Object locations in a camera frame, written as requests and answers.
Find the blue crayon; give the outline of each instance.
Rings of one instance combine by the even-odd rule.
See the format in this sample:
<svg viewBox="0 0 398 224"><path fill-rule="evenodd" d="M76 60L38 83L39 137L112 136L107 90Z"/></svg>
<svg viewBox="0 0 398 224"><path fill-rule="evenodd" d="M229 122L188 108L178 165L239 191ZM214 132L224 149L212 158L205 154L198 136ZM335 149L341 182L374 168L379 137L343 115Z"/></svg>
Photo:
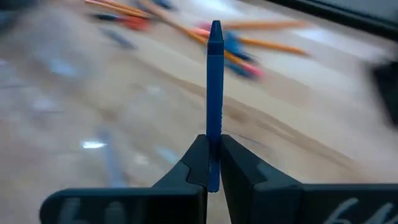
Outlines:
<svg viewBox="0 0 398 224"><path fill-rule="evenodd" d="M175 6L169 0L152 0L156 5L168 10L175 10Z"/></svg>
<svg viewBox="0 0 398 224"><path fill-rule="evenodd" d="M220 21L213 21L207 45L206 136L210 143L209 192L220 188L220 144L224 85L224 40Z"/></svg>
<svg viewBox="0 0 398 224"><path fill-rule="evenodd" d="M225 41L224 41L224 48L229 53L239 57L242 60L252 62L253 59L243 51L243 44L239 41L236 35L229 31L225 31Z"/></svg>

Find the pencil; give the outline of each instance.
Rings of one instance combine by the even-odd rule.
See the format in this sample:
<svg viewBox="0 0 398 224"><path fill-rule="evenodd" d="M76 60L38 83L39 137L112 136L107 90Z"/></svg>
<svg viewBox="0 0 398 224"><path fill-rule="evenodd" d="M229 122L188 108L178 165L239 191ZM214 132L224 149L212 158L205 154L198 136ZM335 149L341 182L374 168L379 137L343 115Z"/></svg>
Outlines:
<svg viewBox="0 0 398 224"><path fill-rule="evenodd" d="M308 24L304 21L230 21L223 22L223 29L286 29L295 27L305 27ZM202 22L199 25L205 30L209 30L211 24L209 22Z"/></svg>
<svg viewBox="0 0 398 224"><path fill-rule="evenodd" d="M95 0L85 0L85 4L92 4L95 6L99 6L99 7L103 7L105 9L110 9L110 10L114 10L116 12L119 12L121 14L125 14L128 16L136 16L136 17L141 17L141 18L145 18L145 19L151 19L151 17L146 16L145 14L142 14L140 12L134 12L128 9L122 9L120 7L116 7L116 6L110 6L108 4L104 4L102 2L98 2Z"/></svg>
<svg viewBox="0 0 398 224"><path fill-rule="evenodd" d="M123 4L120 4L120 3L117 3L117 2L114 2L114 1L109 1L109 0L96 0L96 1L104 3L104 4L108 4L110 6L118 7L118 8L121 8L121 9L127 9L127 10L130 10L132 12L141 13L143 15L151 17L151 15L149 13L146 13L146 12L144 12L144 11L138 9L138 8L135 8L135 7L123 5Z"/></svg>
<svg viewBox="0 0 398 224"><path fill-rule="evenodd" d="M196 34L202 36L202 37L208 37L209 32L204 29L200 28L195 28L192 31L194 31ZM302 49L296 48L296 47L291 47L283 44L277 44L274 42L266 41L266 40L255 40L255 39L249 39L245 37L239 37L239 40L243 44L251 45L251 46L256 46L256 47L265 47L268 49L273 49L273 50L280 50L283 52L289 52L293 54L299 54L299 55L308 55L305 51Z"/></svg>

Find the pink eraser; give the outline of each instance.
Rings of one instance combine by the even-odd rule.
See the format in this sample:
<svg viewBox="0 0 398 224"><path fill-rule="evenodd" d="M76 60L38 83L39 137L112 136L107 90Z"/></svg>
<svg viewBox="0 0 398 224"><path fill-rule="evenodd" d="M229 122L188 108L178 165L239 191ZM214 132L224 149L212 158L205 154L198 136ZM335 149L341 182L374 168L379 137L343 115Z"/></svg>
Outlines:
<svg viewBox="0 0 398 224"><path fill-rule="evenodd" d="M198 24L198 27L207 31L210 31L211 29L211 23L210 22L201 22Z"/></svg>
<svg viewBox="0 0 398 224"><path fill-rule="evenodd" d="M250 64L248 64L248 63L243 63L243 64L242 64L242 67L243 67L246 71L250 72L251 74L253 74L253 75L257 76L257 77L263 77L263 76L264 76L264 74L262 73L262 71L261 71L259 68L256 68L256 67L253 66L253 65L250 65Z"/></svg>
<svg viewBox="0 0 398 224"><path fill-rule="evenodd" d="M202 37L209 37L210 32L201 28L193 28L192 31Z"/></svg>

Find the wooden table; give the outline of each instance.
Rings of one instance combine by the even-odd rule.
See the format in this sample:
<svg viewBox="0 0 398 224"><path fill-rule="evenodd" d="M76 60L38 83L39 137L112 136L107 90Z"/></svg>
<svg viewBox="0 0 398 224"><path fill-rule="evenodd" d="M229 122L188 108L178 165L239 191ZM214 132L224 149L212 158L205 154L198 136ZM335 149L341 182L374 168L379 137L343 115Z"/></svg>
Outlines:
<svg viewBox="0 0 398 224"><path fill-rule="evenodd" d="M294 45L311 57L250 49L262 82L226 69L223 132L286 174L309 183L396 182L398 139L384 123L367 66L394 45L271 3L174 1L173 18L305 19L306 29L242 36ZM43 199L67 187L108 185L100 149L112 132L125 178L149 187L205 131L205 48L165 24L133 32L88 19L81 1L32 9L0 39L0 223L38 223ZM118 31L124 50L101 34ZM223 192L209 195L209 223L228 223Z"/></svg>

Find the black object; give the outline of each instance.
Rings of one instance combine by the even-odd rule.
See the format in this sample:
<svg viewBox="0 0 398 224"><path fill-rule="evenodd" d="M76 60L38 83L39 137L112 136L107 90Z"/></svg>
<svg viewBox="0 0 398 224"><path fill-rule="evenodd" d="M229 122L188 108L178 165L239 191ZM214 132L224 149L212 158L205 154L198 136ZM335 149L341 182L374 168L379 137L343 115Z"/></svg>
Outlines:
<svg viewBox="0 0 398 224"><path fill-rule="evenodd" d="M102 21L118 21L120 20L120 17L117 15L112 15L112 14L98 14L98 13L94 13L94 14L89 14L91 17L95 18L95 19L99 19Z"/></svg>
<svg viewBox="0 0 398 224"><path fill-rule="evenodd" d="M0 0L0 34L17 21L23 10L35 5L36 0Z"/></svg>
<svg viewBox="0 0 398 224"><path fill-rule="evenodd" d="M372 69L371 78L391 123L396 126L398 124L398 60L386 62Z"/></svg>
<svg viewBox="0 0 398 224"><path fill-rule="evenodd" d="M302 184L223 135L221 176L232 224L396 223L396 184ZM206 223L209 144L199 135L146 189L70 189L40 209L43 224Z"/></svg>
<svg viewBox="0 0 398 224"><path fill-rule="evenodd" d="M110 39L117 42L124 49L135 49L136 48L135 45L133 45L129 40L127 40L125 37L123 37L121 34L117 33L116 31L113 31L110 29L104 29L104 28L101 28L100 31L104 35L109 37Z"/></svg>
<svg viewBox="0 0 398 224"><path fill-rule="evenodd" d="M398 2L394 0L266 0L355 29L398 40Z"/></svg>

